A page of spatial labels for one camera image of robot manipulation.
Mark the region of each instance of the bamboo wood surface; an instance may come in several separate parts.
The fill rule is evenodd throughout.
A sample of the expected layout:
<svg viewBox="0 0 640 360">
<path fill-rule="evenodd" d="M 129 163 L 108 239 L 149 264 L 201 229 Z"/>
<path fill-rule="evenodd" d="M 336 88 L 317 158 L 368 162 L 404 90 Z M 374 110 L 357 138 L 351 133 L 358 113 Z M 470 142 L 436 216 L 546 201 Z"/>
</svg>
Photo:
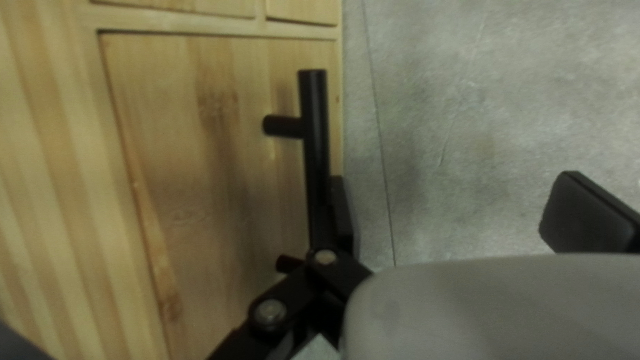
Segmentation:
<svg viewBox="0 0 640 360">
<path fill-rule="evenodd" d="M 244 316 L 240 303 L 274 281 L 275 256 L 300 254 L 304 219 L 291 220 L 304 214 L 301 147 L 259 135 L 256 119 L 297 115 L 296 71 L 329 69 L 332 171 L 342 172 L 340 28 L 268 21 L 261 0 L 254 9 L 255 18 L 241 19 L 0 0 L 0 318 L 56 359 L 196 359 Z M 118 80 L 136 94 L 131 101 L 113 101 L 109 46 L 128 51 L 111 56 L 132 61 L 119 69 L 131 78 Z M 162 76 L 150 78 L 158 69 Z M 184 112 L 182 122 L 171 124 L 150 100 L 162 88 L 153 81 L 182 89 L 167 102 L 176 117 Z M 238 104 L 228 98 L 234 92 Z M 123 104 L 132 114 L 151 105 L 175 139 L 148 117 L 118 114 L 118 122 Z M 217 130 L 233 140 L 221 145 Z M 192 142 L 182 136 L 199 131 Z M 168 155 L 148 139 L 137 148 L 135 136 L 185 148 Z M 152 149 L 156 157 L 145 153 Z M 232 224 L 218 226 L 225 219 Z M 234 239 L 229 252 L 218 251 L 226 238 Z M 189 241 L 210 247 L 192 261 Z M 204 265 L 206 256 L 217 261 Z M 208 308 L 203 299 L 223 300 Z M 220 328 L 201 321 L 225 306 Z"/>
<path fill-rule="evenodd" d="M 172 359 L 203 359 L 276 281 L 277 256 L 307 249 L 301 142 L 266 137 L 261 122 L 297 115 L 291 69 L 325 68 L 336 84 L 335 42 L 102 45 Z"/>
<path fill-rule="evenodd" d="M 337 25 L 339 0 L 266 0 L 267 16 L 272 19 Z"/>
<path fill-rule="evenodd" d="M 254 0 L 99 0 L 96 3 L 131 5 L 180 12 L 208 13 L 239 17 L 255 16 Z"/>
</svg>

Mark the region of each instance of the crack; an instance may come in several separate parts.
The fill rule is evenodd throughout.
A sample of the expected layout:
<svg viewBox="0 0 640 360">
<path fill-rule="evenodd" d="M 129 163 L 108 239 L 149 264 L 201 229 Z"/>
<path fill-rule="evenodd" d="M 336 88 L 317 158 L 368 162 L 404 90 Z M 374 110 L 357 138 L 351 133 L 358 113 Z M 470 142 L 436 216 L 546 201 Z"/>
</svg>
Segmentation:
<svg viewBox="0 0 640 360">
<path fill-rule="evenodd" d="M 469 56 L 469 61 L 467 62 L 467 68 L 465 69 L 462 77 L 460 78 L 460 81 L 462 82 L 462 88 L 460 89 L 460 92 L 458 92 L 458 102 L 456 103 L 456 109 L 454 113 L 450 117 L 451 120 L 449 122 L 449 128 L 447 129 L 447 134 L 445 135 L 444 143 L 442 144 L 442 149 L 440 149 L 440 156 L 438 157 L 438 164 L 436 165 L 436 169 L 440 168 L 440 166 L 444 161 L 445 153 L 447 152 L 447 145 L 449 144 L 449 139 L 451 139 L 453 126 L 456 123 L 456 117 L 458 116 L 458 114 L 460 113 L 460 109 L 462 108 L 462 94 L 464 94 L 464 91 L 466 90 L 466 87 L 467 87 L 464 81 L 469 75 L 469 72 L 471 71 L 471 66 L 473 65 L 473 62 L 476 58 L 478 45 L 480 44 L 480 39 L 482 38 L 484 26 L 486 24 L 486 18 L 489 15 L 488 7 L 489 7 L 490 1 L 491 0 L 486 0 L 483 5 L 483 8 L 484 8 L 483 19 L 482 19 L 482 22 L 480 23 L 478 34 L 476 35 L 476 41 L 474 42 L 473 49 L 471 50 L 471 55 Z"/>
</svg>

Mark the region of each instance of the bolt head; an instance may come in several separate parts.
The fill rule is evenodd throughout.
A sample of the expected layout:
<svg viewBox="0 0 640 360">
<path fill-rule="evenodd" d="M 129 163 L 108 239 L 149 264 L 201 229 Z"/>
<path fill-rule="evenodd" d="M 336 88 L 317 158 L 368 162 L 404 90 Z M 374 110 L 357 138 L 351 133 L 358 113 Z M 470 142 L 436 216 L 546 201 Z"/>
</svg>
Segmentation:
<svg viewBox="0 0 640 360">
<path fill-rule="evenodd" d="M 261 325 L 275 325 L 287 315 L 287 307 L 277 299 L 267 299 L 255 308 L 255 320 Z"/>
<path fill-rule="evenodd" d="M 314 259 L 320 265 L 331 265 L 336 260 L 338 260 L 338 255 L 336 255 L 332 250 L 324 249 L 316 252 Z"/>
</svg>

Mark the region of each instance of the black pad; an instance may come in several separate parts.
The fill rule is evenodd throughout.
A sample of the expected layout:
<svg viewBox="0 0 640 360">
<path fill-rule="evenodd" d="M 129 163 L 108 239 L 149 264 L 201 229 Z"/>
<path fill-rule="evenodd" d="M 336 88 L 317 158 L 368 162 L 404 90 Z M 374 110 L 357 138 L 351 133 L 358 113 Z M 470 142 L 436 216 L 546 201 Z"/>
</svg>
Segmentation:
<svg viewBox="0 0 640 360">
<path fill-rule="evenodd" d="M 578 171 L 558 175 L 540 222 L 556 252 L 640 252 L 640 215 Z"/>
</svg>

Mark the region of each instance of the gray carpet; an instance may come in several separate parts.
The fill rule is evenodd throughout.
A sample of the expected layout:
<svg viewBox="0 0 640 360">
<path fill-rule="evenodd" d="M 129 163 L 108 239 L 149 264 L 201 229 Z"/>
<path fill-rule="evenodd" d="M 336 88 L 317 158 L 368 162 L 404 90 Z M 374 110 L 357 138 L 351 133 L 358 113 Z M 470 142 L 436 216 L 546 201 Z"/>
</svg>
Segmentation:
<svg viewBox="0 0 640 360">
<path fill-rule="evenodd" d="M 640 3 L 343 0 L 346 179 L 373 270 L 550 252 L 580 170 L 640 209 Z M 337 359 L 321 340 L 296 359 Z"/>
</svg>

